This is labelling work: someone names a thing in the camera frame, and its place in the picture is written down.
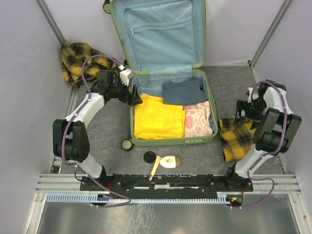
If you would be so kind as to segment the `yellow garment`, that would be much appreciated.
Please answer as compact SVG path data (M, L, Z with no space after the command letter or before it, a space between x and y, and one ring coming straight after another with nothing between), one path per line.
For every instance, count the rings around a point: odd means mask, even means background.
M134 137L170 139L184 137L186 112L182 105L164 104L163 98L140 95L143 102L134 107Z

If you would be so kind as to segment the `cream pink-print cloth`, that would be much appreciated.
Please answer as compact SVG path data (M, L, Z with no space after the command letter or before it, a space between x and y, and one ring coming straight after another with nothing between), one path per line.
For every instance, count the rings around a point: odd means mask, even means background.
M213 134L209 118L209 101L183 106L185 111L184 137L207 137Z

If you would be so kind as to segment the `blue-grey garment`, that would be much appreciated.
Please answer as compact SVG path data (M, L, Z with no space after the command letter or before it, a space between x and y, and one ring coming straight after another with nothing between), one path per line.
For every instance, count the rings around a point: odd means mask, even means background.
M203 90L203 80L197 77L182 82L163 83L162 98L164 104L170 105L195 105L208 100Z

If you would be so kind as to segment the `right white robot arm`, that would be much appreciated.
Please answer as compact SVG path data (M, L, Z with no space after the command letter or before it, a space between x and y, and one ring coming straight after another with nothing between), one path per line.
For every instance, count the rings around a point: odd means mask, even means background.
M255 133L247 155L226 172L223 180L228 190L250 185L251 176L266 160L288 151L302 118L289 108L286 90L285 85L267 79L248 88L247 101L237 101L235 119L252 120Z

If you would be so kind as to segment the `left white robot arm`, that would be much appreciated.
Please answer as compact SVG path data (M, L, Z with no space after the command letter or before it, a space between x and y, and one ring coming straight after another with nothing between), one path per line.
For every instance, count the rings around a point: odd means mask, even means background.
M133 76L131 69L124 69L119 75L101 70L95 84L88 87L82 103L66 118L56 119L53 123L54 155L60 157L66 165L74 165L91 177L91 185L97 190L107 187L108 178L105 168L90 154L87 127L111 99L117 98L129 106L143 103L137 87L129 87Z

